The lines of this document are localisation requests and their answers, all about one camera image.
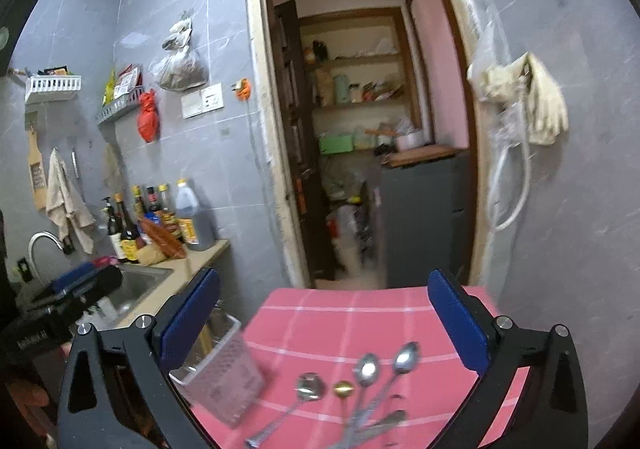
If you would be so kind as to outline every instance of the plaid tablecloth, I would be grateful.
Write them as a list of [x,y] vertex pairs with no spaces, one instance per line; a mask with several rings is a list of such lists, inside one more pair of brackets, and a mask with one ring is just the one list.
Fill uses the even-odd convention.
[[[496,314],[483,289],[467,291]],[[353,382],[352,369],[366,352],[382,362],[378,382],[367,390],[373,397],[391,376],[391,359],[408,341],[420,343],[417,368],[396,381],[392,394],[373,419],[405,409],[408,419],[390,433],[361,447],[380,449],[395,443],[399,449],[424,449],[444,427],[471,389],[476,374],[468,371],[451,344],[425,288],[366,291],[278,289],[262,305],[244,330],[244,339],[260,366],[266,386],[236,429],[230,429],[202,408],[194,413],[223,449],[241,449],[244,439],[260,431],[295,402],[297,376],[318,373],[327,395],[303,404],[286,419],[262,449],[323,449],[340,440],[340,400],[331,388],[341,379]],[[500,436],[522,390],[526,370],[519,370],[500,413],[484,443]],[[355,394],[349,399],[349,412]]]

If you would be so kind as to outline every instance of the pink wall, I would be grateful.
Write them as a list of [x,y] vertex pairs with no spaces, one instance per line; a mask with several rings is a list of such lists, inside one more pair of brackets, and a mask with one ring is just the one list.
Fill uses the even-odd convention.
[[410,8],[429,74],[435,140],[440,144],[468,148],[465,94],[442,0],[413,0]]

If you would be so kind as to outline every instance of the wall-mounted basket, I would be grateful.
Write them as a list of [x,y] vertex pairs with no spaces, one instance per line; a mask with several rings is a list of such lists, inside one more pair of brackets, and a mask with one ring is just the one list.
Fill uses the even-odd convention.
[[128,94],[122,95],[106,106],[103,106],[100,113],[95,116],[95,121],[98,124],[117,121],[121,116],[138,108],[140,105],[140,95],[144,92],[145,89],[142,86],[136,86]]
[[79,75],[34,75],[27,79],[24,103],[66,101],[80,91]]

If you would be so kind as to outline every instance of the wooden countertop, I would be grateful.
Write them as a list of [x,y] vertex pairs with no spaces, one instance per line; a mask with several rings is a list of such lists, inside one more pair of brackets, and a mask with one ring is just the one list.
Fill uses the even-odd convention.
[[142,314],[155,315],[164,302],[172,295],[180,292],[191,281],[194,275],[205,265],[212,263],[229,248],[228,239],[219,239],[206,251],[187,251],[185,259],[170,259],[154,265],[158,269],[172,269],[171,273],[154,291],[140,302],[122,319],[117,328],[125,328]]
[[439,160],[454,156],[456,153],[463,152],[460,148],[452,148],[444,144],[430,144],[421,148],[406,150],[405,152],[390,153],[386,155],[383,166],[386,168],[400,168],[401,166],[409,166],[418,164],[419,162],[430,162],[431,160]]

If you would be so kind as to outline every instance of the red plastic bag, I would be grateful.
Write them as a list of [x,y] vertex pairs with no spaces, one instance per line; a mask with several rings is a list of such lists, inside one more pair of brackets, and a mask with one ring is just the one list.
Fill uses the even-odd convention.
[[153,90],[140,95],[140,115],[138,116],[138,132],[146,142],[153,142],[158,135],[158,111],[156,110],[156,93]]

